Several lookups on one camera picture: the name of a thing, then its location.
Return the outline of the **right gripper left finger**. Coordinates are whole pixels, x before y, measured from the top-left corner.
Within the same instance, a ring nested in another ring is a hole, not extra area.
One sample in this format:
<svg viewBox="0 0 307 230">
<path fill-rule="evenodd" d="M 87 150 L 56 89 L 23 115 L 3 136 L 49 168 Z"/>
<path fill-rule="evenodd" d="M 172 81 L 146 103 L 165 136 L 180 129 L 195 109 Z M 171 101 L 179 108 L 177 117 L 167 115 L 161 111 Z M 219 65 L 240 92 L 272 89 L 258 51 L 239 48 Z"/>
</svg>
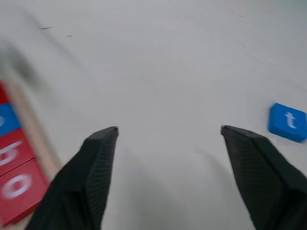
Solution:
<svg viewBox="0 0 307 230">
<path fill-rule="evenodd" d="M 118 127 L 111 126 L 84 140 L 51 182 L 27 230 L 101 228 L 118 135 Z"/>
</svg>

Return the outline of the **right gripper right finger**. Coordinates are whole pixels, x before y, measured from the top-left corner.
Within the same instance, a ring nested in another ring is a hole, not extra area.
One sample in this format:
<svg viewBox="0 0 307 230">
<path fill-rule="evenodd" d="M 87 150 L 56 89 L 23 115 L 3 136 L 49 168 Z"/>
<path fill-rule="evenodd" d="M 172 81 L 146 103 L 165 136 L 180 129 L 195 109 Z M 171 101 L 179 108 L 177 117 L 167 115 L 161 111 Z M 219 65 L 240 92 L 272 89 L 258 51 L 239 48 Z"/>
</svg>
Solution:
<svg viewBox="0 0 307 230">
<path fill-rule="evenodd" d="M 307 228 L 307 178 L 265 137 L 222 126 L 236 185 L 257 230 Z"/>
</svg>

